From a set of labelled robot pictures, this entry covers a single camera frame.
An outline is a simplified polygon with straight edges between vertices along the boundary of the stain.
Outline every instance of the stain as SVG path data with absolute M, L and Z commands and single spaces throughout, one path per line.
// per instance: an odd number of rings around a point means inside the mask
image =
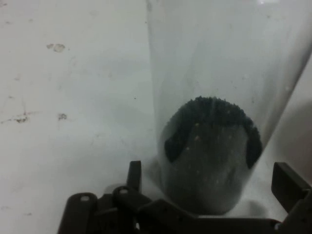
M 27 122 L 29 120 L 28 116 L 39 114 L 39 113 L 41 113 L 41 112 L 39 112 L 39 111 L 24 112 L 21 115 L 16 115 L 16 116 L 14 116 L 14 117 L 12 117 L 10 119 L 1 121 L 0 124 L 4 124 L 6 122 L 11 122 L 11 121 L 15 121 L 17 123 L 25 123 L 25 122 Z
M 90 146 L 93 146 L 95 139 L 98 139 L 100 136 L 101 136 L 101 133 L 94 134 L 94 136 L 91 139 Z
M 66 120 L 67 119 L 67 115 L 66 114 L 59 114 L 58 115 L 58 120 L 61 121 L 61 120 Z
M 27 112 L 26 112 L 26 103 L 25 103 L 25 101 L 24 101 L 24 97 L 22 97 L 21 105 L 22 105 L 23 110 L 24 110 L 23 115 L 24 115 L 24 116 L 27 116 Z
M 48 44 L 48 45 L 47 45 L 47 48 L 48 48 L 48 49 L 51 49 L 53 46 L 54 46 L 54 44 Z
M 16 118 L 14 119 L 17 123 L 24 123 L 28 120 L 28 117 L 26 116 L 25 118 Z
M 152 9 L 153 9 L 153 5 L 152 5 L 151 2 L 148 1 L 148 0 L 147 0 L 147 5 L 146 5 L 146 7 L 147 7 L 147 10 L 150 11 L 150 12 L 151 12 Z
M 2 210 L 2 211 L 6 211 L 6 210 L 10 210 L 11 209 L 11 207 L 9 207 L 9 206 L 1 206 L 1 208 L 0 208 L 0 210 Z
M 14 78 L 14 80 L 20 81 L 20 74 L 18 74 L 18 75 Z
M 128 147 L 128 144 L 125 142 L 124 139 L 120 138 L 120 141 L 121 141 L 121 143 L 122 143 L 124 146 Z
M 93 16 L 93 17 L 96 17 L 96 16 L 98 16 L 98 11 L 97 10 L 90 11 L 89 15 Z
M 55 51 L 57 53 L 62 53 L 64 49 L 65 49 L 65 45 L 63 45 L 63 44 L 56 44 L 53 47 L 53 51 Z
M 8 4 L 0 0 L 0 7 L 7 6 Z

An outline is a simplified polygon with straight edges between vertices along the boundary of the mound of black pellets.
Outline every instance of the mound of black pellets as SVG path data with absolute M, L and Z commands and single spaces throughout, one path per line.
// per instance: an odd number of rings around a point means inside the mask
M 167 126 L 176 126 L 175 132 L 165 140 L 166 157 L 172 163 L 185 149 L 189 134 L 196 125 L 210 124 L 221 127 L 243 126 L 248 136 L 246 163 L 251 168 L 262 152 L 260 134 L 253 121 L 237 105 L 215 97 L 197 97 L 184 104 Z

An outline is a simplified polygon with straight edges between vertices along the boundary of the white table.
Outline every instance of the white table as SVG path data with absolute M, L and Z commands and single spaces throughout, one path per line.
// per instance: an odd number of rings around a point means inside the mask
M 56 233 L 66 199 L 100 196 L 156 155 L 143 0 L 0 0 L 0 233 Z M 228 215 L 282 220 L 274 161 L 312 183 L 312 62 Z

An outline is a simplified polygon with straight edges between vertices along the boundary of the dirt spot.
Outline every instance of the dirt spot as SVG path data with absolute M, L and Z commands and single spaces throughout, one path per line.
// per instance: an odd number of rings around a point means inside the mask
M 20 74 L 18 74 L 18 75 L 14 78 L 14 80 L 20 81 Z
M 28 117 L 26 116 L 25 118 L 17 118 L 17 119 L 15 119 L 15 121 L 17 122 L 17 123 L 24 123 L 24 122 L 26 122 L 28 120 Z
M 53 51 L 57 52 L 57 53 L 61 53 L 63 52 L 63 50 L 65 49 L 65 45 L 63 44 L 56 44 L 53 48 Z
M 0 0 L 0 7 L 7 6 L 8 4 Z
M 63 113 L 62 113 L 62 114 L 59 114 L 59 115 L 58 115 L 58 120 L 59 120 L 59 121 L 61 121 L 61 120 L 66 120 L 66 119 L 67 119 L 67 115 L 66 115 L 66 114 L 63 114 Z
M 146 5 L 146 7 L 147 7 L 147 10 L 148 10 L 149 12 L 151 12 L 151 11 L 152 11 L 152 9 L 153 9 L 153 5 L 151 4 L 151 2 L 150 2 L 150 1 L 147 1 L 147 5 Z
M 2 210 L 2 211 L 6 211 L 6 210 L 10 210 L 11 209 L 11 207 L 9 207 L 9 206 L 1 206 L 1 208 L 0 208 L 0 210 Z
M 48 45 L 47 45 L 47 48 L 48 48 L 48 49 L 51 49 L 53 46 L 54 46 L 54 44 L 48 44 Z
M 96 17 L 96 16 L 98 16 L 98 11 L 97 10 L 90 11 L 89 15 L 93 16 L 93 17 Z
M 7 119 L 7 120 L 4 120 L 4 121 L 1 121 L 0 124 L 4 124 L 4 123 L 10 122 L 10 121 L 12 121 L 12 120 L 11 119 Z

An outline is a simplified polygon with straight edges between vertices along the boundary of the small hole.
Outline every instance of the small hole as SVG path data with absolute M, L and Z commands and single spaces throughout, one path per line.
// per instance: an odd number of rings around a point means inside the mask
M 120 194 L 127 194 L 128 193 L 128 189 L 126 189 L 126 188 L 120 189 L 119 193 Z
M 89 196 L 86 195 L 80 198 L 80 201 L 89 201 L 89 200 L 90 200 Z

